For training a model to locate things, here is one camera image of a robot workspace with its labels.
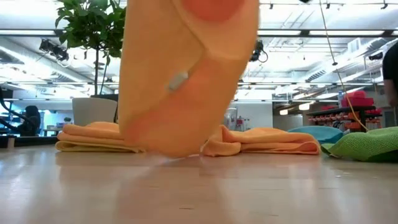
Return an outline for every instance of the white planter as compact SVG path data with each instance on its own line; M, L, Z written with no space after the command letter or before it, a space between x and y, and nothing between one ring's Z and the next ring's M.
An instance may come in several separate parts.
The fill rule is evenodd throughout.
M113 122L118 102L100 98L72 99L75 125L86 126L96 121Z

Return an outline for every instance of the wooden floor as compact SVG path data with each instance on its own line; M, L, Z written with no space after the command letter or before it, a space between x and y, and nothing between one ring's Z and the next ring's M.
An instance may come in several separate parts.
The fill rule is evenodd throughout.
M398 223L398 166L317 156L0 152L0 223Z

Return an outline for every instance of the cable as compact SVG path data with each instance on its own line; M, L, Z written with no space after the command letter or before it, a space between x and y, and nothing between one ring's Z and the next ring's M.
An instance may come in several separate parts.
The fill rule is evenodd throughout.
M323 13L323 8L322 8L322 0L319 0L319 7L321 9L321 14L322 14L322 20L323 20L323 25L325 27L325 32L326 32L326 39L328 40L328 45L329 45L329 49L330 49L330 54L331 54L331 58L333 59L333 64L337 65L337 62L335 60L335 56L333 55L333 50L331 48L331 44L330 44L330 38L329 38L329 33L328 33L328 28L326 26L326 19L325 19L325 14ZM343 91L345 94L347 94L347 90L346 87L344 86L343 83L343 79L341 78L340 72L338 71L338 68L336 69L338 78L340 79L341 82L341 86L343 87ZM358 119L358 117L356 116L355 110L353 108L353 105L351 104L351 101L349 100L349 97L347 97L347 102L349 104L349 107L351 108L351 111L353 112L355 121L358 122L366 131L369 131L369 129L366 127L366 125L364 125L360 119Z
M39 57L39 59L37 59L35 62L38 62L40 59L42 59L42 58L43 58L45 55L47 55L47 54L48 54L48 52L42 54L42 55Z
M267 52L265 50L262 50L262 53L264 53L267 56L267 59L265 61L263 61L263 62L260 61L260 59L258 59L258 61L261 62L261 63L266 63L268 61L268 58L269 58L268 54L267 54Z

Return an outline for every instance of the folded towel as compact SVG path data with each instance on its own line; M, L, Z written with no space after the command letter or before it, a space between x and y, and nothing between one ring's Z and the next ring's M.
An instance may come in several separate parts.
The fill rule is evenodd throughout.
M258 10L259 1L245 0L129 1L119 86L128 144L172 157L197 153L252 55ZM187 80L171 91L169 83L185 72Z
M320 145L310 134L288 133L274 128L239 132L221 125L202 150L206 156L232 156L240 152L318 155Z
M350 133L336 144L323 144L322 151L364 162L398 162L398 127Z
M108 122L94 122L81 127L66 124L58 134L59 151L97 151L97 152L142 152L138 147L125 144L119 133L119 125Z
M67 124L58 135L55 147L59 151L143 152L131 147L119 134L119 126L95 122L85 127ZM320 145L309 134L287 133L273 128L254 128L249 131L230 131L219 126L202 147L206 156L233 156L239 152L280 154L319 154ZM199 154L196 148L192 154Z

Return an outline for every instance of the ceiling pipe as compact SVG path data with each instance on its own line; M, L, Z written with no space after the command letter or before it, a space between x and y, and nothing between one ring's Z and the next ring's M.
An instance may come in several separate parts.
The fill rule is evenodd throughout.
M333 65L332 60L328 60L325 63L311 69L306 75L300 77L299 82L312 82L317 78L324 75L331 74L338 69L341 69L347 65L355 62L358 57L366 57L373 54L375 51L386 46L390 42L394 41L394 38L376 38L361 44L358 50L354 52L346 52L336 57L337 65Z

